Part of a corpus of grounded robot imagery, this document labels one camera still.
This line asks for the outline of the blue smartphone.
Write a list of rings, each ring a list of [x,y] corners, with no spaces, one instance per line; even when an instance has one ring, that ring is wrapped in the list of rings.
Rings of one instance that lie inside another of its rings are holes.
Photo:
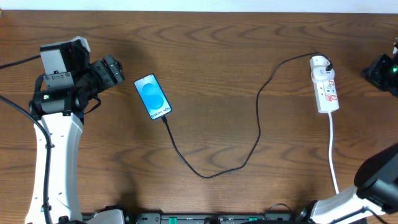
[[[152,120],[172,112],[171,104],[153,73],[136,80],[134,86]]]

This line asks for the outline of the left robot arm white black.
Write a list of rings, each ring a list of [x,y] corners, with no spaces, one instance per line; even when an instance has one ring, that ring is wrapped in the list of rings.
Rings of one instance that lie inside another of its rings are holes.
[[[77,189],[78,147],[90,100],[125,79],[113,56],[90,61],[90,47],[77,36],[40,47],[45,73],[29,102],[37,157],[26,223],[83,223]]]

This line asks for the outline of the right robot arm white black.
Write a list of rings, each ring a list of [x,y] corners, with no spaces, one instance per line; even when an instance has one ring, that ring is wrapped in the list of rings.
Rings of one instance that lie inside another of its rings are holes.
[[[335,195],[307,205],[296,220],[302,223],[354,223],[371,215],[380,218],[397,212],[397,144],[367,159],[358,169],[354,184],[339,190],[333,165],[333,118],[339,102],[330,59],[318,54],[310,59],[310,76],[317,110],[330,123],[328,162]]]

